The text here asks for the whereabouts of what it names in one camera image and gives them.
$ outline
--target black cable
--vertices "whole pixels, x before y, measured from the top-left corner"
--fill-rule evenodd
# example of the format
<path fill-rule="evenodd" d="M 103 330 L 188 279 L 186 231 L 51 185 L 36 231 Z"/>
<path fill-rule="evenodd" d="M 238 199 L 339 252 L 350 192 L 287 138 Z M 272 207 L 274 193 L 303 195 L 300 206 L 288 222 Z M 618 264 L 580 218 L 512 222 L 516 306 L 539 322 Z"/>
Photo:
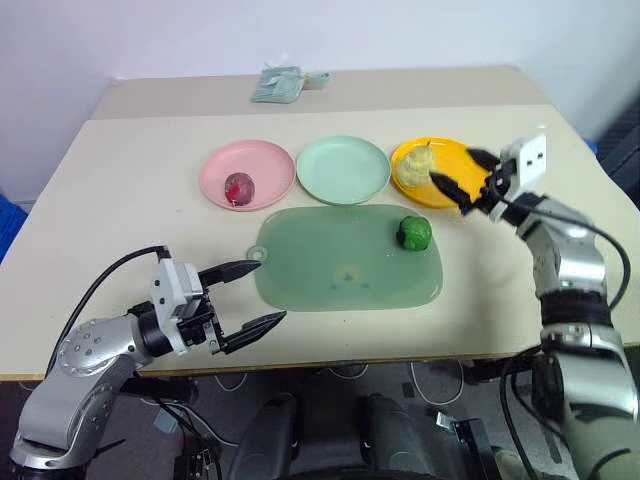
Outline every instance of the black cable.
<path fill-rule="evenodd" d="M 196 420 L 198 420 L 198 422 L 200 422 L 202 424 L 202 426 L 207 430 L 207 433 L 209 433 L 216 441 L 218 441 L 220 444 L 222 445 L 226 445 L 228 447 L 232 447 L 232 448 L 238 448 L 240 445 L 238 443 L 235 442 L 231 442 L 229 440 L 225 440 L 224 438 L 222 438 L 211 426 L 211 424 L 209 422 L 207 422 L 205 420 L 205 418 L 200 415 L 198 412 L 196 412 L 193 408 L 187 406 L 187 405 L 183 405 L 181 403 L 167 403 L 167 405 L 172 406 L 172 407 L 176 407 L 179 408 L 181 410 L 183 410 L 185 413 L 189 414 L 189 418 L 191 419 L 191 417 L 195 417 Z"/>
<path fill-rule="evenodd" d="M 611 452 L 605 455 L 600 460 L 598 460 L 595 466 L 591 469 L 591 473 L 589 474 L 589 476 L 587 476 L 587 480 L 598 480 L 600 478 L 600 475 L 598 475 L 598 472 L 602 470 L 602 467 L 604 467 L 611 460 L 618 458 L 622 455 L 627 455 L 628 453 L 631 453 L 630 449 L 621 448 L 620 450 L 616 450 L 615 452 Z"/>
<path fill-rule="evenodd" d="M 562 436 L 562 433 L 560 433 L 560 430 L 558 430 L 553 425 L 551 425 L 549 422 L 547 422 L 547 420 L 542 415 L 540 415 L 540 413 L 538 413 L 534 408 L 532 408 L 529 405 L 527 405 L 527 403 L 524 401 L 524 398 L 522 398 L 522 396 L 520 395 L 520 392 L 518 392 L 518 387 L 517 387 L 517 381 L 518 380 L 517 379 L 518 379 L 518 370 L 516 369 L 511 374 L 511 391 L 513 392 L 513 396 L 516 397 L 516 400 L 518 401 L 518 403 L 520 403 L 520 405 L 522 405 L 522 408 L 524 408 L 525 411 L 529 415 L 531 415 L 533 418 L 535 418 L 540 425 L 542 425 L 544 428 L 546 428 L 551 433 L 553 433 L 556 437 L 558 437 L 560 439 L 560 441 L 566 447 L 568 447 L 567 441 Z"/>
<path fill-rule="evenodd" d="M 182 432 L 182 452 L 180 455 L 184 457 L 187 452 L 187 433 L 184 431 L 184 427 L 182 425 L 178 425 L 180 427 L 180 431 Z"/>
<path fill-rule="evenodd" d="M 187 412 L 187 416 L 189 418 L 189 422 L 187 422 L 184 418 L 182 418 L 182 416 L 178 415 L 175 411 L 173 411 L 173 409 L 167 405 L 166 403 L 164 403 L 160 398 L 158 397 L 151 397 L 151 399 L 156 402 L 158 404 L 158 406 L 160 408 L 162 408 L 165 412 L 167 412 L 169 415 L 171 415 L 176 422 L 178 422 L 179 425 L 181 425 L 182 427 L 186 428 L 187 430 L 189 430 L 189 432 L 191 432 L 195 437 L 196 437 L 196 442 L 198 443 L 198 448 L 200 448 L 201 450 L 204 450 L 207 442 L 206 439 L 202 436 L 202 434 L 196 429 L 196 427 L 193 425 L 193 421 L 191 420 L 191 416 L 189 416 L 189 412 Z M 213 459 L 213 463 L 216 467 L 216 475 L 218 476 L 218 480 L 222 480 L 222 469 L 220 468 L 220 461 L 218 460 L 218 456 L 216 455 L 215 452 L 210 452 L 210 456 Z M 209 470 L 207 470 L 206 468 L 204 469 L 205 473 L 207 474 L 207 478 L 209 477 Z"/>
<path fill-rule="evenodd" d="M 87 302 L 89 301 L 91 296 L 98 289 L 100 284 L 102 284 L 102 282 L 104 282 L 104 280 L 109 275 L 111 275 L 115 270 L 117 270 L 119 267 L 121 267 L 122 265 L 127 263 L 129 260 L 133 260 L 134 258 L 141 257 L 142 255 L 146 255 L 148 253 L 155 253 L 155 254 L 158 255 L 158 258 L 161 258 L 161 256 L 167 256 L 168 255 L 168 250 L 167 250 L 167 247 L 165 247 L 165 246 L 156 245 L 156 246 L 153 246 L 153 247 L 142 248 L 140 250 L 136 250 L 135 252 L 131 252 L 130 254 L 125 255 L 124 257 L 122 257 L 120 260 L 117 260 L 116 262 L 112 263 L 109 267 L 107 267 L 107 269 L 104 272 L 102 272 L 100 274 L 100 276 L 98 278 L 96 278 L 94 280 L 94 282 L 91 284 L 89 289 L 86 291 L 86 293 L 80 299 L 80 302 L 78 303 L 76 308 L 71 313 L 71 316 L 69 317 L 69 320 L 67 320 L 67 323 L 65 324 L 64 328 L 62 329 L 62 332 L 60 332 L 60 336 L 58 337 L 58 340 L 56 341 L 56 346 L 53 349 L 53 352 L 51 353 L 51 358 L 49 358 L 49 364 L 47 365 L 47 371 L 46 371 L 45 376 L 49 375 L 49 373 L 53 369 L 53 366 L 56 363 L 56 356 L 58 355 L 58 349 L 60 348 L 60 345 L 62 344 L 62 341 L 66 338 L 67 335 L 69 335 L 69 332 L 71 331 L 71 328 L 73 328 L 73 324 L 78 319 L 78 316 L 80 315 L 80 312 L 82 312 L 82 309 L 85 307 L 85 305 L 87 304 Z"/>
<path fill-rule="evenodd" d="M 516 450 L 520 455 L 520 459 L 522 460 L 524 469 L 527 471 L 527 475 L 531 480 L 538 480 L 538 475 L 533 469 L 533 466 L 529 461 L 529 457 L 527 457 L 527 453 L 524 451 L 524 447 L 522 446 L 522 442 L 520 441 L 520 437 L 518 436 L 518 432 L 516 431 L 516 427 L 513 423 L 513 418 L 511 418 L 509 404 L 507 403 L 507 375 L 511 373 L 511 366 L 516 359 L 538 353 L 541 348 L 542 347 L 540 345 L 536 345 L 535 347 L 527 348 L 514 357 L 511 357 L 505 362 L 504 366 L 502 367 L 502 373 L 500 374 L 500 405 L 502 406 L 504 420 L 507 423 L 507 428 L 509 429 L 509 433 L 511 434 L 511 439 L 513 440 Z"/>
<path fill-rule="evenodd" d="M 590 225 L 586 222 L 575 220 L 571 217 L 565 217 L 564 215 L 558 215 L 555 213 L 546 212 L 544 210 L 540 210 L 535 207 L 530 207 L 528 205 L 520 205 L 510 200 L 507 200 L 506 198 L 504 198 L 504 195 L 502 195 L 498 191 L 498 187 L 496 186 L 496 183 L 495 183 L 495 177 L 489 177 L 488 186 L 492 194 L 498 197 L 498 199 L 500 199 L 501 202 L 507 204 L 510 207 L 516 208 L 523 212 L 535 213 L 536 215 L 540 215 L 541 217 L 547 217 L 547 218 L 552 218 L 554 220 L 559 220 L 561 222 L 571 223 L 578 227 L 582 227 L 587 230 L 590 230 L 591 232 L 595 233 L 596 235 L 600 235 L 607 242 L 609 242 L 613 246 L 613 248 L 616 249 L 616 251 L 618 252 L 618 255 L 620 255 L 620 260 L 622 260 L 622 283 L 620 283 L 620 288 L 618 289 L 616 296 L 613 297 L 613 300 L 609 304 L 609 309 L 613 310 L 614 308 L 616 308 L 618 303 L 620 303 L 620 300 L 622 300 L 622 296 L 624 295 L 624 292 L 627 290 L 627 287 L 629 286 L 629 280 L 631 278 L 631 262 L 629 261 L 629 256 L 627 255 L 627 252 L 625 251 L 624 247 L 620 245 L 620 243 L 615 238 L 613 238 L 604 230 L 601 230 L 598 227 Z"/>
<path fill-rule="evenodd" d="M 196 430 L 196 427 L 195 427 L 195 425 L 194 425 L 194 423 L 193 423 L 193 418 L 191 418 L 191 414 L 189 413 L 189 410 L 187 410 L 187 409 L 185 409 L 185 408 L 180 408 L 180 410 L 181 410 L 181 411 L 183 411 L 183 412 L 184 412 L 184 414 L 187 416 L 187 420 L 189 421 L 189 425 L 191 425 L 191 427 L 192 427 L 194 430 Z M 184 427 L 183 427 L 182 425 L 180 425 L 180 429 L 182 430 L 182 435 L 183 435 L 183 440 L 182 440 L 182 441 L 183 441 L 183 444 L 182 444 L 182 455 L 185 455 L 185 454 L 186 454 L 186 450 L 185 450 L 184 446 L 185 446 L 185 443 L 186 443 L 186 435 L 185 435 L 185 433 L 184 433 Z M 198 445 L 198 448 L 199 448 L 199 449 L 200 449 L 200 451 L 202 452 L 202 451 L 205 449 L 205 445 L 203 445 L 203 443 L 202 443 L 202 442 L 204 441 L 203 437 L 196 435 L 196 436 L 195 436 L 195 439 L 196 439 L 196 443 L 197 443 L 197 445 Z M 217 464 L 217 466 L 216 466 L 216 473 L 217 473 L 218 471 L 220 471 L 220 473 L 218 474 L 218 480 L 222 480 L 222 471 L 221 471 L 221 469 L 220 469 L 220 465 L 219 465 L 218 457 L 215 455 L 215 453 L 213 453 L 213 452 L 212 452 L 212 453 L 211 453 L 211 458 L 213 459 L 214 464 Z M 208 468 L 205 468 L 205 469 L 204 469 L 204 472 L 205 472 L 205 475 L 206 475 L 207 480 L 208 480 L 208 479 L 209 479 L 209 469 L 208 469 Z"/>

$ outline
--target light green plate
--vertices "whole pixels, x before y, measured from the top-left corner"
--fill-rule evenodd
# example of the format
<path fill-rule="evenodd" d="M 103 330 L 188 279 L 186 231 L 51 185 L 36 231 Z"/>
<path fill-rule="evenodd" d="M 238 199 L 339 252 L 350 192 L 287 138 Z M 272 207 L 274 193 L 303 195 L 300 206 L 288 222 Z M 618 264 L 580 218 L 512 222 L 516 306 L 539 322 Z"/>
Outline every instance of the light green plate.
<path fill-rule="evenodd" d="M 422 252 L 396 242 L 417 215 L 396 205 L 282 210 L 262 225 L 247 258 L 261 260 L 256 285 L 274 307 L 301 311 L 380 310 L 424 305 L 442 288 L 435 238 Z"/>
<path fill-rule="evenodd" d="M 349 136 L 316 140 L 298 155 L 296 171 L 311 195 L 333 205 L 364 202 L 382 190 L 391 176 L 382 150 Z"/>

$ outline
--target wire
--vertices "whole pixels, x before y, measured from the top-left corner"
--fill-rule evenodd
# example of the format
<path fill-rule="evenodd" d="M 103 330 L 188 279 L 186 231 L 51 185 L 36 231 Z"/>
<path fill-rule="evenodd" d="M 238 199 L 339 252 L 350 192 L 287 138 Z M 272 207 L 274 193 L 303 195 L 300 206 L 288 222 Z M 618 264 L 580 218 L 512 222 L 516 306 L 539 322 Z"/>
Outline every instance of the wire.
<path fill-rule="evenodd" d="M 183 405 L 181 403 L 173 403 L 173 402 L 168 402 L 167 405 L 171 405 L 172 407 L 180 408 L 180 409 L 184 410 L 185 412 L 187 412 L 187 414 L 192 415 L 193 418 L 195 418 L 198 422 L 200 422 L 200 424 L 211 434 L 211 436 L 213 438 L 215 438 L 217 441 L 219 441 L 223 445 L 226 445 L 228 447 L 238 448 L 239 445 L 237 443 L 231 442 L 229 440 L 225 440 L 220 435 L 218 435 L 218 433 L 213 429 L 213 427 L 209 424 L 209 422 L 207 422 L 193 408 L 191 408 L 191 407 L 189 407 L 187 405 Z"/>
<path fill-rule="evenodd" d="M 516 400 L 518 400 L 518 403 L 520 403 L 520 405 L 522 405 L 522 408 L 524 408 L 529 415 L 535 418 L 538 421 L 538 423 L 540 423 L 540 425 L 542 425 L 544 428 L 546 428 L 551 433 L 553 433 L 556 437 L 560 439 L 560 441 L 566 447 L 568 447 L 567 441 L 562 436 L 562 433 L 560 433 L 560 430 L 558 430 L 549 422 L 547 422 L 547 420 L 542 415 L 540 415 L 540 413 L 538 413 L 534 408 L 527 405 L 527 403 L 524 401 L 524 398 L 522 398 L 522 396 L 520 395 L 520 392 L 518 392 L 517 381 L 518 381 L 518 370 L 516 369 L 511 374 L 511 391 L 513 392 L 513 396 L 516 397 Z"/>
<path fill-rule="evenodd" d="M 179 425 L 186 428 L 193 435 L 195 435 L 196 441 L 198 442 L 198 448 L 201 448 L 204 450 L 206 446 L 206 440 L 202 436 L 202 434 L 195 428 L 195 426 L 185 421 L 184 418 L 182 418 L 180 415 L 174 412 L 173 409 L 169 406 L 169 405 L 173 407 L 180 406 L 184 409 L 184 405 L 180 405 L 179 403 L 165 403 L 158 397 L 151 397 L 151 398 L 158 404 L 160 408 L 162 408 L 165 412 L 171 415 L 178 422 Z M 213 463 L 216 467 L 216 475 L 218 477 L 218 480 L 222 480 L 222 469 L 220 468 L 220 461 L 218 460 L 218 456 L 215 454 L 215 452 L 210 452 L 210 453 L 211 453 L 210 457 L 213 459 Z M 206 467 L 205 467 L 205 472 L 207 474 L 207 477 L 209 477 L 209 470 Z"/>
<path fill-rule="evenodd" d="M 629 448 L 621 448 L 614 452 L 608 453 L 607 455 L 605 455 L 604 457 L 602 457 L 600 460 L 596 462 L 596 464 L 591 469 L 591 473 L 589 473 L 589 475 L 587 475 L 585 478 L 587 480 L 600 480 L 600 478 L 602 477 L 600 477 L 599 472 L 600 470 L 602 470 L 602 467 L 604 467 L 611 460 L 618 458 L 621 455 L 627 455 L 629 453 L 631 453 L 631 449 Z"/>
<path fill-rule="evenodd" d="M 332 375 L 341 378 L 342 380 L 356 380 L 360 377 L 362 377 L 365 373 L 367 373 L 367 370 L 369 370 L 369 364 L 365 363 L 362 366 L 362 370 L 360 370 L 358 373 L 356 373 L 355 375 L 342 375 L 341 373 L 336 372 L 333 368 L 329 367 L 329 372 L 331 372 Z"/>
<path fill-rule="evenodd" d="M 144 399 L 144 398 L 140 398 L 140 401 L 141 401 L 142 403 L 146 403 L 147 405 L 150 405 L 150 406 L 152 406 L 152 407 L 159 407 L 159 406 L 160 406 L 160 404 L 158 404 L 158 403 L 154 403 L 154 402 L 150 402 L 149 400 L 146 400 L 146 399 Z M 212 436 L 213 438 L 215 438 L 217 441 L 219 441 L 220 443 L 222 443 L 223 445 L 226 445 L 226 446 L 228 446 L 228 447 L 238 448 L 238 446 L 239 446 L 239 445 L 238 445 L 237 443 L 232 442 L 232 441 L 230 441 L 230 440 L 225 440 L 224 438 L 222 438 L 222 437 L 221 437 L 221 436 L 220 436 L 220 435 L 219 435 L 219 434 L 218 434 L 218 433 L 213 429 L 213 427 L 211 426 L 211 424 L 209 424 L 209 422 L 207 422 L 207 421 L 202 417 L 202 415 L 200 415 L 198 412 L 196 412 L 196 411 L 195 411 L 193 408 L 191 408 L 190 406 L 188 406 L 188 405 L 183 405 L 182 403 L 177 403 L 177 402 L 165 402 L 165 403 L 166 403 L 166 405 L 170 405 L 170 406 L 172 406 L 172 407 L 176 407 L 176 408 L 179 408 L 179 409 L 183 410 L 183 411 L 187 414 L 187 416 L 188 416 L 189 420 L 191 420 L 191 416 L 190 416 L 190 415 L 193 415 L 193 416 L 195 417 L 195 419 L 196 419 L 196 420 L 198 420 L 198 421 L 200 422 L 200 424 L 201 424 L 201 425 L 202 425 L 202 426 L 203 426 L 203 427 L 204 427 L 204 428 L 205 428 L 205 429 L 206 429 L 206 430 L 211 434 L 211 436 Z"/>
<path fill-rule="evenodd" d="M 180 431 L 182 432 L 182 453 L 181 455 L 184 457 L 187 452 L 187 432 L 184 431 L 184 427 L 182 425 L 178 425 L 180 427 Z"/>
<path fill-rule="evenodd" d="M 524 447 L 522 446 L 522 442 L 520 441 L 520 437 L 518 436 L 518 432 L 516 431 L 516 427 L 513 423 L 513 418 L 511 418 L 509 404 L 507 403 L 507 375 L 509 375 L 509 373 L 511 372 L 513 362 L 517 358 L 538 353 L 541 348 L 542 347 L 540 345 L 536 345 L 535 347 L 527 348 L 514 357 L 509 358 L 502 367 L 502 372 L 500 374 L 500 405 L 502 406 L 504 420 L 507 423 L 507 428 L 509 429 L 509 433 L 511 434 L 511 439 L 513 440 L 516 450 L 518 451 L 518 455 L 520 455 L 520 459 L 522 460 L 524 469 L 527 471 L 527 475 L 531 480 L 538 480 L 538 475 L 533 469 L 533 466 L 529 461 L 529 457 L 527 457 L 527 453 L 524 451 Z"/>
<path fill-rule="evenodd" d="M 430 405 L 435 405 L 437 407 L 443 407 L 445 405 L 452 404 L 462 396 L 462 391 L 464 389 L 464 368 L 462 367 L 462 362 L 460 362 L 460 360 L 456 360 L 456 361 L 458 362 L 458 366 L 460 367 L 460 387 L 458 388 L 458 391 L 453 397 L 451 397 L 449 400 L 445 400 L 444 402 L 435 402 L 427 398 L 427 396 L 422 392 L 420 385 L 418 385 L 418 380 L 416 379 L 416 371 L 413 366 L 414 362 L 409 362 L 409 368 L 411 370 L 411 381 L 413 382 L 413 386 L 416 387 L 416 391 L 418 392 L 418 395 L 420 395 L 425 402 L 427 402 Z"/>
<path fill-rule="evenodd" d="M 62 341 L 66 338 L 67 335 L 69 335 L 69 332 L 71 331 L 73 324 L 78 319 L 80 312 L 82 312 L 82 309 L 85 307 L 85 305 L 87 304 L 91 296 L 98 289 L 100 284 L 102 284 L 102 282 L 104 282 L 105 279 L 109 275 L 111 275 L 115 270 L 117 270 L 119 267 L 121 267 L 128 261 L 133 260 L 134 258 L 137 258 L 137 257 L 141 257 L 142 255 L 146 255 L 148 253 L 155 253 L 158 255 L 158 258 L 160 258 L 161 254 L 165 254 L 165 255 L 168 254 L 168 250 L 167 250 L 167 247 L 165 246 L 156 245 L 153 247 L 142 248 L 140 250 L 136 250 L 135 252 L 131 252 L 128 255 L 125 255 L 124 257 L 122 257 L 120 260 L 117 260 L 116 262 L 109 265 L 109 267 L 107 267 L 107 269 L 104 272 L 102 272 L 98 278 L 94 280 L 94 282 L 91 284 L 89 289 L 85 292 L 85 294 L 80 299 L 80 302 L 78 302 L 78 305 L 76 305 L 76 308 L 71 313 L 71 316 L 69 317 L 69 320 L 67 320 L 67 323 L 62 329 L 62 332 L 60 332 L 60 336 L 56 341 L 56 346 L 54 347 L 53 352 L 51 352 L 51 358 L 49 358 L 49 364 L 47 365 L 46 375 L 49 375 L 49 373 L 53 369 L 53 366 L 56 363 L 56 356 L 58 354 L 58 350 L 60 348 L 60 345 L 62 344 Z"/>
<path fill-rule="evenodd" d="M 191 425 L 193 428 L 196 428 L 196 426 L 193 424 L 193 419 L 191 418 L 191 415 L 189 414 L 189 412 L 184 412 L 184 414 L 187 416 L 187 420 L 189 420 L 189 425 Z M 196 437 L 196 443 L 198 444 L 198 448 L 202 452 L 204 450 L 204 445 L 202 444 L 202 442 L 200 441 L 200 439 L 198 437 Z M 205 476 L 207 477 L 207 480 L 209 480 L 209 466 L 208 465 L 205 465 L 204 472 L 205 472 Z"/>
<path fill-rule="evenodd" d="M 238 390 L 242 385 L 244 385 L 244 382 L 247 381 L 247 377 L 248 375 L 245 373 L 242 378 L 240 379 L 240 381 L 238 383 L 236 383 L 233 387 L 227 387 L 224 383 L 222 383 L 222 381 L 217 377 L 213 377 L 214 380 L 216 381 L 216 383 L 220 386 L 220 388 L 222 390 L 224 390 L 225 392 L 235 392 L 236 390 Z"/>
<path fill-rule="evenodd" d="M 27 392 L 33 392 L 33 391 L 36 389 L 36 387 L 33 387 L 33 388 L 27 387 L 27 386 L 26 386 L 24 383 L 22 383 L 22 382 L 18 382 L 18 385 L 20 385 L 20 388 L 21 388 L 21 389 L 26 390 Z"/>
<path fill-rule="evenodd" d="M 616 296 L 613 297 L 613 300 L 609 304 L 609 308 L 611 310 L 616 308 L 618 303 L 620 303 L 620 300 L 622 300 L 622 297 L 626 292 L 627 287 L 629 286 L 629 279 L 631 278 L 631 262 L 629 261 L 629 256 L 627 255 L 627 252 L 625 251 L 624 247 L 615 238 L 613 238 L 610 234 L 608 234 L 604 230 L 601 230 L 598 227 L 590 225 L 586 222 L 575 220 L 571 217 L 565 217 L 564 215 L 558 215 L 558 214 L 547 212 L 544 210 L 539 210 L 535 207 L 529 207 L 528 205 L 520 205 L 518 203 L 514 203 L 510 200 L 507 200 L 506 198 L 504 198 L 504 195 L 502 195 L 498 191 L 498 187 L 495 184 L 495 177 L 489 177 L 488 186 L 491 193 L 493 193 L 496 197 L 498 197 L 501 202 L 509 205 L 510 207 L 516 208 L 523 212 L 535 213 L 537 215 L 540 215 L 541 217 L 547 217 L 547 218 L 552 218 L 554 220 L 559 220 L 561 222 L 571 223 L 578 227 L 585 228 L 595 233 L 596 235 L 600 235 L 607 242 L 609 242 L 613 246 L 613 248 L 616 249 L 616 251 L 618 252 L 618 255 L 620 255 L 620 260 L 622 261 L 622 282 L 620 283 L 620 288 L 618 288 L 618 292 L 616 293 Z"/>

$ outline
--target pink plate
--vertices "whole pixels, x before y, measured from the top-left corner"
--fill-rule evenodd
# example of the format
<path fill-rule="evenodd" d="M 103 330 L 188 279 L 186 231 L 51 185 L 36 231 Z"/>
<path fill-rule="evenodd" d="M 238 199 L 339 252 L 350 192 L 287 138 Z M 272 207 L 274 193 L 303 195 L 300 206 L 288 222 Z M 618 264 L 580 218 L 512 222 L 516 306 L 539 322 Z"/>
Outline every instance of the pink plate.
<path fill-rule="evenodd" d="M 255 194 L 247 205 L 233 207 L 224 196 L 224 182 L 236 172 L 253 180 Z M 296 178 L 291 156 L 275 143 L 240 140 L 225 145 L 209 158 L 200 172 L 200 188 L 213 203 L 229 210 L 259 210 L 284 197 Z"/>

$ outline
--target red fruit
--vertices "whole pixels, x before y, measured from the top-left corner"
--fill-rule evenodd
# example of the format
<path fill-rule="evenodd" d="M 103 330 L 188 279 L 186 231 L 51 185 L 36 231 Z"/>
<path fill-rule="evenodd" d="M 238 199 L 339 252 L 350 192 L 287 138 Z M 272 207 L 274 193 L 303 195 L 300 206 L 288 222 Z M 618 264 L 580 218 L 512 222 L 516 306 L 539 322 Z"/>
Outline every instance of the red fruit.
<path fill-rule="evenodd" d="M 233 207 L 242 207 L 253 200 L 255 186 L 246 173 L 232 173 L 224 182 L 224 196 Z"/>

